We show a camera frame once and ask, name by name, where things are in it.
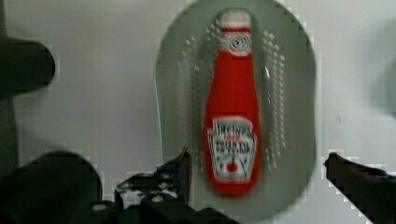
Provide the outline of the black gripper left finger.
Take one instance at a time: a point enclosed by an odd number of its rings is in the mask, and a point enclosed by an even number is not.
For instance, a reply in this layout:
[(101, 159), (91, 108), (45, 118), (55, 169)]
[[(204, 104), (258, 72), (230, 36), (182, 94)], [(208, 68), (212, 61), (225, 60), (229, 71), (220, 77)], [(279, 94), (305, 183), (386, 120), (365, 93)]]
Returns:
[(123, 209), (139, 205), (144, 199), (170, 196), (188, 203), (192, 177), (192, 156), (187, 147), (154, 172), (138, 173), (114, 189), (115, 202)]

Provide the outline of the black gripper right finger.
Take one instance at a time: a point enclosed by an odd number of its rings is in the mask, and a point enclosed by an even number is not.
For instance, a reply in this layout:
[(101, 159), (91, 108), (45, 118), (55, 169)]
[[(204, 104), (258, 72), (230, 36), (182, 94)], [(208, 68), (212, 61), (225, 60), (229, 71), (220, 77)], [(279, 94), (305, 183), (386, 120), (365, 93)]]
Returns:
[(373, 224), (395, 224), (395, 176), (335, 152), (323, 163), (326, 178)]

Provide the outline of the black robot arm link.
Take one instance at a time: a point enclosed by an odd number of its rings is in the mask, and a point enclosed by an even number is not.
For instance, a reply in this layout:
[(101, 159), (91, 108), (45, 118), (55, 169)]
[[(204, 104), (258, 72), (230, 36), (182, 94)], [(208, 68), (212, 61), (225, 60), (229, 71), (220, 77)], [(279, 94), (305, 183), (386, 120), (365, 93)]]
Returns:
[(67, 151), (46, 153), (1, 179), (1, 224), (66, 224), (102, 195), (88, 161)]

